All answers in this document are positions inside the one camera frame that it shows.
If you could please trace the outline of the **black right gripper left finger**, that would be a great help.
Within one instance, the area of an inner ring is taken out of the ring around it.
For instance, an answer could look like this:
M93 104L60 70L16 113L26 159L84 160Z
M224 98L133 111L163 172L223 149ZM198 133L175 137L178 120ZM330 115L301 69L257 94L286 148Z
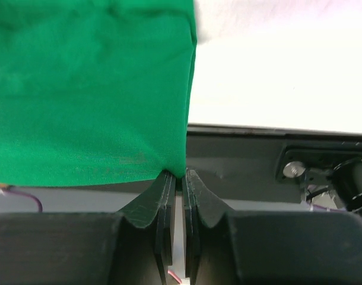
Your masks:
M166 284L172 265L176 178L161 172L124 206L115 251L116 284Z

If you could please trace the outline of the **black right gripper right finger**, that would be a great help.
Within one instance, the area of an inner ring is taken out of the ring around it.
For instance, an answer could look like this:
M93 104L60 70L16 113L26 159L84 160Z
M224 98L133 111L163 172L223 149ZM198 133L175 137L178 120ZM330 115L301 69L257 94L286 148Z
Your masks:
M237 284L235 211L196 171L182 179L185 274L191 284Z

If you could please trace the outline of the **green t shirt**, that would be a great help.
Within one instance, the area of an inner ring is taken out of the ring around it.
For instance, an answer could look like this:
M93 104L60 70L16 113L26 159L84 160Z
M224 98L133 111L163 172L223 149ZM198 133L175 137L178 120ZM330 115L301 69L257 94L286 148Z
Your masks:
M0 183L186 172L192 1L0 1Z

